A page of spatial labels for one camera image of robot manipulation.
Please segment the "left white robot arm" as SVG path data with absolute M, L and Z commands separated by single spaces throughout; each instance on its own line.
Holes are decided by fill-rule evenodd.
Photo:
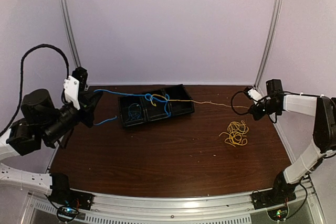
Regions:
M 1 133 L 1 159 L 25 156 L 43 144 L 55 148 L 56 142 L 79 123 L 93 127 L 94 111 L 102 95 L 101 91 L 81 92 L 79 109 L 72 103 L 55 108 L 46 89 L 25 95 L 19 106 L 24 117 Z M 31 173 L 1 164 L 1 183 L 55 195 L 64 205 L 71 205 L 76 199 L 68 176 L 62 173 Z

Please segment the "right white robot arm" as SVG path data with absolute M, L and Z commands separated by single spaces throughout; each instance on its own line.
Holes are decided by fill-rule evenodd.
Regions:
M 264 116 L 273 118 L 274 123 L 288 119 L 307 138 L 301 154 L 277 175 L 269 192 L 271 202 L 279 204 L 306 175 L 335 154 L 335 98 L 285 91 L 279 79 L 268 80 L 266 88 L 266 95 L 255 87 L 246 88 L 245 94 L 253 102 L 248 113 L 256 121 Z

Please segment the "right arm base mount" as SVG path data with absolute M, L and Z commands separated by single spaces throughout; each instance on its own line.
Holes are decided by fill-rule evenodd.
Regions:
M 250 195 L 254 209 L 266 209 L 267 215 L 272 221 L 286 221 L 290 215 L 288 204 L 296 199 L 295 193 L 290 194 L 286 198 L 280 197 L 276 199 L 272 199 L 270 193 L 271 190 L 254 190 Z

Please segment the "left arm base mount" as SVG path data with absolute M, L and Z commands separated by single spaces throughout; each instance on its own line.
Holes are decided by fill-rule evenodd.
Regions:
M 69 223 L 81 217 L 82 210 L 90 210 L 94 195 L 71 190 L 68 194 L 52 193 L 45 195 L 50 204 L 56 209 L 56 217 L 60 222 Z

